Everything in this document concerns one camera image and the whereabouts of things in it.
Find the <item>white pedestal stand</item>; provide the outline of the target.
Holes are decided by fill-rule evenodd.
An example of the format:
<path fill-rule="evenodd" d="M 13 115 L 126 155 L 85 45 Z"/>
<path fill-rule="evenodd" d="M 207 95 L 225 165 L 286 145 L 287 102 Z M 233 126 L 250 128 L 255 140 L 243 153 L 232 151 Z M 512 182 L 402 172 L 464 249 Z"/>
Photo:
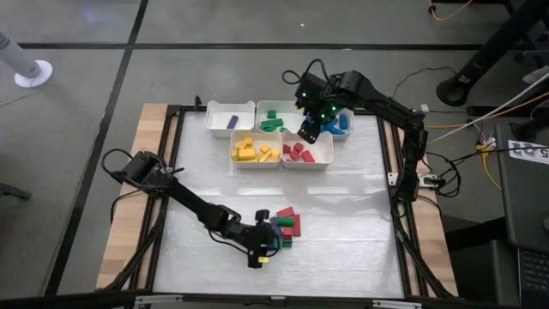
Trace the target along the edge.
<path fill-rule="evenodd" d="M 0 31 L 0 61 L 15 72 L 15 83 L 21 88 L 41 87 L 53 76 L 53 67 L 49 62 L 32 58 L 2 31 Z"/>

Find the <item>black box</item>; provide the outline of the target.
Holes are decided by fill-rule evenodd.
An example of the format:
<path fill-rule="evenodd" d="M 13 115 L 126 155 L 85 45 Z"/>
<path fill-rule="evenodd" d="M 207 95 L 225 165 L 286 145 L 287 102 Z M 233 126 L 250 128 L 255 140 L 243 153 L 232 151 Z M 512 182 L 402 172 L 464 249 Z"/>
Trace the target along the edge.
<path fill-rule="evenodd" d="M 518 251 L 503 217 L 445 234 L 459 295 L 466 300 L 519 306 Z"/>

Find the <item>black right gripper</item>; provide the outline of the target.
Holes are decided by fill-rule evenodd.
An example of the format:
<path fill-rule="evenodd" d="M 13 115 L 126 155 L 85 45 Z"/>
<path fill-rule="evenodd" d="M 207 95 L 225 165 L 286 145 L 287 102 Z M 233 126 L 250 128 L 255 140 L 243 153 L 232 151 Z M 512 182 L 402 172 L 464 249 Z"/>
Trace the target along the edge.
<path fill-rule="evenodd" d="M 296 107 L 303 110 L 305 121 L 299 129 L 299 136 L 306 137 L 309 144 L 314 144 L 321 133 L 321 125 L 329 123 L 337 113 L 349 109 L 344 101 L 342 87 L 350 72 L 329 76 L 325 81 L 312 73 L 303 73 L 296 89 Z"/>

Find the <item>silver frame bracket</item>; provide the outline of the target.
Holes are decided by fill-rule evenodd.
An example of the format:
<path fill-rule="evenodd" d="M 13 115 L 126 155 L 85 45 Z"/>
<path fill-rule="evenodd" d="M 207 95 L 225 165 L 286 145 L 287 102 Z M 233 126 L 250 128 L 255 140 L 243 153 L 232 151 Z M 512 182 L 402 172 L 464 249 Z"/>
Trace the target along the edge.
<path fill-rule="evenodd" d="M 135 298 L 135 306 L 148 306 L 153 304 L 182 302 L 184 297 L 181 294 L 158 294 L 141 295 Z"/>
<path fill-rule="evenodd" d="M 374 300 L 371 309 L 423 309 L 420 303 L 396 301 L 396 300 Z"/>

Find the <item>black equipment case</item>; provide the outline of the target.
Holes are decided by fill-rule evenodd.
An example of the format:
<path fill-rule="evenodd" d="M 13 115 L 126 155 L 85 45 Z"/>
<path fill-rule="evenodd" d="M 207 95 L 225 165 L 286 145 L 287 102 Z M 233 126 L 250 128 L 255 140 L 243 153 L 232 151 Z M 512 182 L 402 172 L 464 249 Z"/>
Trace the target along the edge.
<path fill-rule="evenodd" d="M 509 124 L 496 126 L 498 168 L 508 239 L 522 249 L 549 254 L 549 165 L 511 158 Z"/>

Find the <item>black table frame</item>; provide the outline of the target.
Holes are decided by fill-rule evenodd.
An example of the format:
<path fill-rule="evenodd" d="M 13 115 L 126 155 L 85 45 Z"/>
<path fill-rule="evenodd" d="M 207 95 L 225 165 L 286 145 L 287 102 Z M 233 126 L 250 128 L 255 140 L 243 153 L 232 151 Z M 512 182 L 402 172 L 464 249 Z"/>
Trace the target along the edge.
<path fill-rule="evenodd" d="M 206 113 L 186 108 L 178 140 L 178 179 L 202 199 L 252 222 L 259 209 L 293 207 L 301 236 L 260 269 L 222 239 L 214 240 L 180 203 L 167 204 L 153 289 L 209 296 L 401 298 L 397 241 L 380 121 L 354 119 L 351 136 L 334 146 L 326 169 L 236 168 L 228 138 L 213 137 Z"/>

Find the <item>black furniture foot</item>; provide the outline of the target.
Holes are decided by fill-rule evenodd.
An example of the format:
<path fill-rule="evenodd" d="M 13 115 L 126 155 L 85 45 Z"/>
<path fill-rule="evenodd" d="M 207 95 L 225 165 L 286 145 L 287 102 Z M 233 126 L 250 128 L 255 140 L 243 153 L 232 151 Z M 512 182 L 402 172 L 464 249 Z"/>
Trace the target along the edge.
<path fill-rule="evenodd" d="M 32 194 L 28 191 L 24 191 L 23 189 L 20 189 L 13 185 L 8 185 L 0 182 L 0 197 L 7 197 L 7 196 L 28 200 L 32 196 Z"/>

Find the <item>white paper label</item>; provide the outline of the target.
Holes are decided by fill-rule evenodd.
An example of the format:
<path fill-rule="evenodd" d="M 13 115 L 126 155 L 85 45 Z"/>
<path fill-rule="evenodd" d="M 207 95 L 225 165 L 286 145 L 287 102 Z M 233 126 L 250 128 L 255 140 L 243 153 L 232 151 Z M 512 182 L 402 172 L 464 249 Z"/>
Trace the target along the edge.
<path fill-rule="evenodd" d="M 508 141 L 511 158 L 549 165 L 549 147 L 531 142 Z"/>

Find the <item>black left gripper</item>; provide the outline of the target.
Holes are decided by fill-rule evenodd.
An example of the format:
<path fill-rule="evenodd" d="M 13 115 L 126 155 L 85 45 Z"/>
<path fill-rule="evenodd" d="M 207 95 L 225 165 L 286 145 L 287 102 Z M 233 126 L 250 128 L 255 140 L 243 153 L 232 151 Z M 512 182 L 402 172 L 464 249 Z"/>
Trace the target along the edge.
<path fill-rule="evenodd" d="M 276 240 L 277 235 L 271 224 L 267 222 L 269 211 L 260 209 L 256 212 L 254 225 L 241 222 L 242 216 L 234 211 L 229 212 L 229 218 L 222 229 L 222 237 L 229 239 L 245 248 L 247 254 L 247 266 L 259 269 L 260 264 L 267 264 L 268 247 Z"/>

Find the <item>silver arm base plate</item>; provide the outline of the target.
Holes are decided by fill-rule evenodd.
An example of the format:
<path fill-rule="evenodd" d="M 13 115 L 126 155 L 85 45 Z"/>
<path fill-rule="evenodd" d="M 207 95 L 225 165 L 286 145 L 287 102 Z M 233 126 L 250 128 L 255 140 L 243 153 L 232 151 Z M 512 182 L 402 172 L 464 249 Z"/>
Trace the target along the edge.
<path fill-rule="evenodd" d="M 387 173 L 388 183 L 391 186 L 396 186 L 398 180 L 398 173 Z M 443 185 L 445 181 L 440 179 L 436 174 L 422 174 L 419 176 L 420 188 L 438 188 Z"/>

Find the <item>black keyboard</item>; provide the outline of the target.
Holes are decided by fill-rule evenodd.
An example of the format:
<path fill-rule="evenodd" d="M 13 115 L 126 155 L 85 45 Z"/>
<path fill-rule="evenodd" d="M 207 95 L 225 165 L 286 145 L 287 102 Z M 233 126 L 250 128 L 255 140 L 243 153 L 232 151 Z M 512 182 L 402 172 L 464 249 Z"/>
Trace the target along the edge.
<path fill-rule="evenodd" d="M 522 309 L 549 309 L 549 255 L 518 250 Z"/>

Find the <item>black stand leg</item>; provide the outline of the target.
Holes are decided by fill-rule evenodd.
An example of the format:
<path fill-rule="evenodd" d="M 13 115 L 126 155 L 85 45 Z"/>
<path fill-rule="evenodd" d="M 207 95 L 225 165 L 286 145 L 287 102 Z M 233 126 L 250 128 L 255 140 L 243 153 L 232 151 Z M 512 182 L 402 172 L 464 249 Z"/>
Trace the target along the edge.
<path fill-rule="evenodd" d="M 503 25 L 452 77 L 440 82 L 437 97 L 448 106 L 462 106 L 474 84 L 509 51 L 536 50 L 528 32 L 539 22 L 549 30 L 549 0 L 480 0 L 481 3 L 502 4 L 510 15 Z"/>

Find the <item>wooden table side board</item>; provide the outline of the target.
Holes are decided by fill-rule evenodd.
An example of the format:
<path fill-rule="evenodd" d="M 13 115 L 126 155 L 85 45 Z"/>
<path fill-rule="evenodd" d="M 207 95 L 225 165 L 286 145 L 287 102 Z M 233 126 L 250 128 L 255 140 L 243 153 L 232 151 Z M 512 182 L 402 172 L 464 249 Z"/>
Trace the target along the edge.
<path fill-rule="evenodd" d="M 167 104 L 146 104 L 132 135 L 130 152 L 161 152 L 166 158 L 172 154 L 176 121 L 169 111 L 177 107 Z M 130 185 L 121 187 L 121 198 L 115 202 L 113 223 L 107 240 L 96 288 L 103 289 L 114 282 L 124 270 L 147 234 L 153 228 L 160 211 L 159 198 L 148 196 Z"/>
<path fill-rule="evenodd" d="M 380 132 L 383 138 L 385 170 L 387 173 L 397 173 L 401 168 L 400 154 L 403 134 L 386 121 L 381 123 Z M 434 276 L 447 291 L 457 296 L 458 290 L 435 191 L 430 188 L 419 189 L 418 199 L 409 206 L 401 207 L 401 222 Z M 398 244 L 397 249 L 405 261 L 401 265 L 405 294 L 433 297 L 434 291 L 428 286 L 424 277 L 418 273 L 413 260 L 403 250 L 402 244 Z"/>

